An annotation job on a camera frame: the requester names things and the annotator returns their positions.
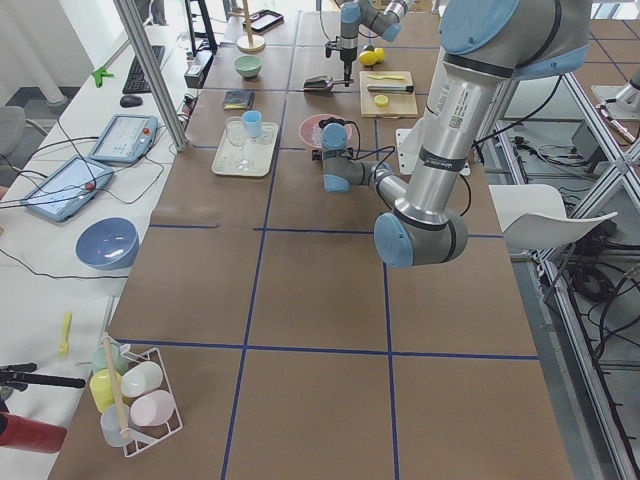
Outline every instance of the green clip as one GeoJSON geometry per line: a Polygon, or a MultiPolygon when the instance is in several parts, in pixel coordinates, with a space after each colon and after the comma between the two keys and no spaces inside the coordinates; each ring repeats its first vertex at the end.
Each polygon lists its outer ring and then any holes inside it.
{"type": "Polygon", "coordinates": [[[93,76],[93,79],[96,82],[96,87],[98,88],[102,86],[102,79],[104,77],[113,77],[113,73],[107,72],[107,69],[104,67],[100,67],[99,69],[95,70],[91,73],[91,75],[93,76]]]}

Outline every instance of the yellow cup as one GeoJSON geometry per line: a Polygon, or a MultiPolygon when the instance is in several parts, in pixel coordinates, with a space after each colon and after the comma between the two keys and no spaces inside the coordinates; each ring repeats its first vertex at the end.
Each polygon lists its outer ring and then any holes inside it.
{"type": "MultiPolygon", "coordinates": [[[[118,384],[122,383],[122,375],[116,372],[118,384]]],[[[89,382],[89,389],[93,396],[93,401],[100,413],[115,403],[113,392],[111,390],[111,382],[109,381],[109,370],[103,369],[97,371],[89,382]]]]}

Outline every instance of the small yellow object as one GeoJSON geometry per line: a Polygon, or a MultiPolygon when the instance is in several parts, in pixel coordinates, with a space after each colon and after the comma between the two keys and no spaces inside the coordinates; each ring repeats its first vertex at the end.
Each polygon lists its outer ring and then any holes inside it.
{"type": "Polygon", "coordinates": [[[364,65],[365,67],[371,67],[376,64],[378,61],[378,57],[375,52],[371,50],[365,50],[360,55],[358,55],[358,61],[364,65]]]}
{"type": "Polygon", "coordinates": [[[369,78],[373,78],[374,80],[406,80],[404,75],[378,75],[375,73],[367,75],[369,78]]]}
{"type": "Polygon", "coordinates": [[[378,59],[378,62],[384,62],[384,48],[376,48],[373,53],[378,59]]]}
{"type": "Polygon", "coordinates": [[[376,104],[376,107],[386,107],[389,105],[389,97],[386,95],[376,95],[373,97],[373,103],[376,104]]]}
{"type": "Polygon", "coordinates": [[[71,312],[65,312],[62,317],[62,336],[58,347],[58,358],[65,359],[69,353],[69,330],[71,330],[71,312]]]}

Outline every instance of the yellow plastic fork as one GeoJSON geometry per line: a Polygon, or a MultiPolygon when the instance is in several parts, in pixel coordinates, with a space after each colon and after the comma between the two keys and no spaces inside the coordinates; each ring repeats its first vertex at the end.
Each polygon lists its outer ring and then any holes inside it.
{"type": "Polygon", "coordinates": [[[372,73],[367,75],[367,77],[373,78],[374,80],[406,80],[404,75],[376,75],[372,73]]]}
{"type": "Polygon", "coordinates": [[[71,329],[71,312],[65,312],[62,317],[62,337],[60,346],[58,347],[58,358],[61,360],[67,358],[69,353],[69,330],[71,329]]]}

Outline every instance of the green bowl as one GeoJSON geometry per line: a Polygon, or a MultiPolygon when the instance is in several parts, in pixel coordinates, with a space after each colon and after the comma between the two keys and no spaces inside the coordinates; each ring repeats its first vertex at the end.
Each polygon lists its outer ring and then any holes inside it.
{"type": "Polygon", "coordinates": [[[253,78],[260,72],[262,60],[255,55],[243,55],[242,57],[236,58],[233,66],[236,68],[236,72],[244,78],[253,78]]]}

